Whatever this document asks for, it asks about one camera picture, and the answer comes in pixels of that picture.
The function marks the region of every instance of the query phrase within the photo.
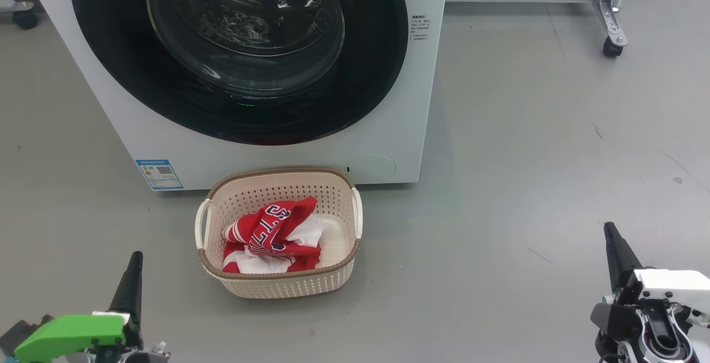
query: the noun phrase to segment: laundry basket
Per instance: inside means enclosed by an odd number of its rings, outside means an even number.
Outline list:
[[[316,269],[281,274],[221,270],[224,227],[271,202],[299,201],[309,196],[318,200],[313,214],[324,224]],[[327,168],[263,170],[231,176],[210,191],[195,217],[195,241],[202,265],[242,298],[292,298],[337,290],[352,273],[361,237],[360,193],[345,175]]]

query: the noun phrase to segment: door glass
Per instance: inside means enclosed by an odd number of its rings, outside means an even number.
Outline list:
[[[182,65],[252,97],[296,92],[335,63],[338,0],[148,0],[155,33]]]

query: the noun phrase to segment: white washing machine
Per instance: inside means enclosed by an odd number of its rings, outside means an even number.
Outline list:
[[[419,179],[444,0],[41,1],[155,190]]]

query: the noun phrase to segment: cart wheel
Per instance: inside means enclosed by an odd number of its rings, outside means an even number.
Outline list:
[[[12,21],[20,26],[21,29],[33,29],[37,27],[37,16],[35,12],[18,11],[13,12]]]
[[[619,47],[618,45],[614,45],[613,42],[611,42],[611,38],[606,37],[606,41],[604,42],[604,56],[607,58],[616,58],[619,55],[621,55],[621,52],[623,51],[623,47]]]

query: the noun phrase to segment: gray floor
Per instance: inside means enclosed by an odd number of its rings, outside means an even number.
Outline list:
[[[205,274],[205,193],[149,191],[50,22],[0,25],[0,327],[105,309],[141,249],[175,362],[596,361],[604,221],[710,275],[707,1],[626,0],[616,61],[588,6],[448,6],[421,181],[363,189],[342,290],[276,301]]]

